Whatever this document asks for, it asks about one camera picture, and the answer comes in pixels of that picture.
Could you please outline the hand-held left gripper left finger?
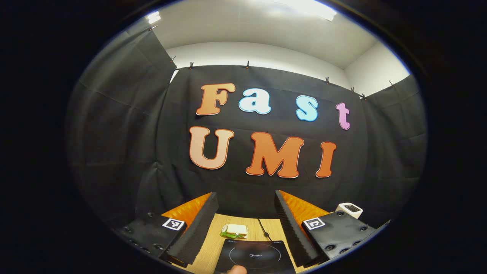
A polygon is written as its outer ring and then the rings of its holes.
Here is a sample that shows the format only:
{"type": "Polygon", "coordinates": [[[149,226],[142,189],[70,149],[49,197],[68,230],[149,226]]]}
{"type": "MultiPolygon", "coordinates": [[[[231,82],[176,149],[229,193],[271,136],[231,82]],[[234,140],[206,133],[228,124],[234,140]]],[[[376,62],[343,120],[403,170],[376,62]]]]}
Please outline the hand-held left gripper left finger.
{"type": "Polygon", "coordinates": [[[218,208],[217,193],[210,192],[160,215],[147,212],[115,231],[156,260],[184,268],[194,263],[218,208]]]}

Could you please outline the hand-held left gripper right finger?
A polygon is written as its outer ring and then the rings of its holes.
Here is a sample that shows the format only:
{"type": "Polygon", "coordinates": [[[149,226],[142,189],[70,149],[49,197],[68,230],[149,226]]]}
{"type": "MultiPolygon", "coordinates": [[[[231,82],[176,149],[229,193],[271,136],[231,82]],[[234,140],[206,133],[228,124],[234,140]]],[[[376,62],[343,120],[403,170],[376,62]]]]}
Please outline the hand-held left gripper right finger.
{"type": "Polygon", "coordinates": [[[329,213],[281,190],[275,191],[275,211],[294,263],[304,268],[337,260],[388,226],[386,222],[374,228],[362,222],[362,208],[352,203],[341,203],[329,213]]]}

